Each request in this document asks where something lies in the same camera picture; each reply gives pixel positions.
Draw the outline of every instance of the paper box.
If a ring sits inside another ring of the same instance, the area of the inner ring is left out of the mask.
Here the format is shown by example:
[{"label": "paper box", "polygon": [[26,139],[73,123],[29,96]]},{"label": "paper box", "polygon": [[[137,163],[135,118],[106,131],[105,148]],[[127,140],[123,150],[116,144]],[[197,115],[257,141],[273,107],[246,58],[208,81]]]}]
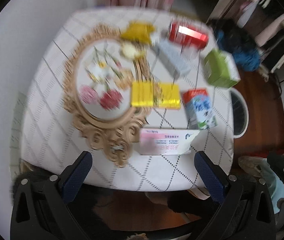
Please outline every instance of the paper box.
[{"label": "paper box", "polygon": [[204,76],[212,86],[230,88],[241,78],[232,54],[213,49],[204,59]]},{"label": "paper box", "polygon": [[159,56],[165,68],[173,79],[184,77],[191,71],[191,66],[181,57],[180,52],[175,49],[175,44],[161,39],[153,50]]},{"label": "paper box", "polygon": [[141,129],[136,150],[141,155],[181,155],[191,153],[198,130]]},{"label": "paper box", "polygon": [[189,128],[204,130],[217,126],[210,97],[205,88],[193,89],[183,94]]}]

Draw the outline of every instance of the white tablecloth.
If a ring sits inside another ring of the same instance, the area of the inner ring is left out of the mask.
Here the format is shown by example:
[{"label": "white tablecloth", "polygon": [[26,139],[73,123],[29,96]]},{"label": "white tablecloth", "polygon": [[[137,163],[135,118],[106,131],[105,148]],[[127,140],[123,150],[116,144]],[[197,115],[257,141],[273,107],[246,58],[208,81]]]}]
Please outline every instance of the white tablecloth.
[{"label": "white tablecloth", "polygon": [[[194,168],[195,151],[203,150],[213,163],[228,174],[233,160],[233,114],[228,90],[209,86],[198,71],[198,58],[192,61],[192,70],[176,81],[180,90],[206,87],[213,102],[218,126],[200,131],[194,139],[193,153],[188,155],[141,156],[133,152],[125,168],[117,168],[103,152],[91,150],[79,130],[72,125],[72,115],[63,108],[64,62],[83,35],[100,22],[125,28],[130,20],[153,22],[158,29],[168,28],[176,16],[163,11],[134,8],[103,8],[78,11],[61,28],[43,56],[30,86],[24,115],[21,145],[22,159],[33,165],[60,174],[73,163],[83,150],[93,156],[93,167],[85,183],[131,191],[174,191],[204,184]],[[205,24],[191,21],[210,33],[207,47],[201,51],[205,57],[216,47],[213,33]],[[155,56],[147,55],[150,67]],[[159,61],[152,71],[155,79],[172,82],[173,79]],[[187,126],[185,110],[153,109],[147,117],[153,128],[183,128]]]}]

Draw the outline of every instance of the blue gripper pad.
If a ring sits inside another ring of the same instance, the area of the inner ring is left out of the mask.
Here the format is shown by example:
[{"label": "blue gripper pad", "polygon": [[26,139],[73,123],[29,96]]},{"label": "blue gripper pad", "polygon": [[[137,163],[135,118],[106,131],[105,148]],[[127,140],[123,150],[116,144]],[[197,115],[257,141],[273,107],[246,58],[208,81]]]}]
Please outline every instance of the blue gripper pad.
[{"label": "blue gripper pad", "polygon": [[226,187],[228,186],[224,171],[218,165],[214,165],[203,151],[195,154],[194,166],[205,187],[210,192],[212,199],[222,205],[225,199]]},{"label": "blue gripper pad", "polygon": [[92,167],[92,155],[83,151],[75,162],[60,175],[60,194],[65,204],[72,202]]}]

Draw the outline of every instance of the red object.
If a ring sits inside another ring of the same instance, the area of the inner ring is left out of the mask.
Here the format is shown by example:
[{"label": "red object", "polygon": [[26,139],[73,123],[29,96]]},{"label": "red object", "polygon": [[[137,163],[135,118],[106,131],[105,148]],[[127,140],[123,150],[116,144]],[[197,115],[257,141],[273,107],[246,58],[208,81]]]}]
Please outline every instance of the red object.
[{"label": "red object", "polygon": [[183,103],[187,104],[192,98],[194,98],[197,95],[205,95],[207,96],[208,93],[206,89],[192,89],[188,90],[182,95]]},{"label": "red object", "polygon": [[169,28],[169,40],[183,46],[204,49],[209,42],[209,36],[190,24],[172,22]]},{"label": "red object", "polygon": [[123,97],[119,91],[109,90],[103,94],[100,99],[100,105],[106,110],[111,110],[116,107],[119,108],[122,99]]},{"label": "red object", "polygon": [[[282,155],[284,153],[284,149],[274,150],[277,155]],[[257,152],[257,153],[249,153],[249,156],[252,157],[261,157],[261,158],[267,158],[267,156],[270,154],[270,151],[266,152]]]},{"label": "red object", "polygon": [[95,104],[98,100],[98,93],[87,85],[82,85],[80,87],[80,97],[84,103]]}]

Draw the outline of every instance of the pink flower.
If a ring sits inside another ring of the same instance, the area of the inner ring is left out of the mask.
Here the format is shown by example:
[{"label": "pink flower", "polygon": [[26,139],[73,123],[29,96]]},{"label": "pink flower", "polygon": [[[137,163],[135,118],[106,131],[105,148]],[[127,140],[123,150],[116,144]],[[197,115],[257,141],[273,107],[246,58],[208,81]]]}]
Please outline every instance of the pink flower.
[{"label": "pink flower", "polygon": [[122,68],[122,65],[121,65],[120,61],[114,61],[114,63],[116,64],[116,66],[118,68]]},{"label": "pink flower", "polygon": [[98,100],[98,93],[87,85],[82,85],[80,87],[80,98],[84,103],[94,104]]},{"label": "pink flower", "polygon": [[104,93],[102,98],[100,99],[100,105],[107,110],[111,110],[115,107],[119,108],[120,103],[123,97],[121,93],[117,90],[109,90]]}]

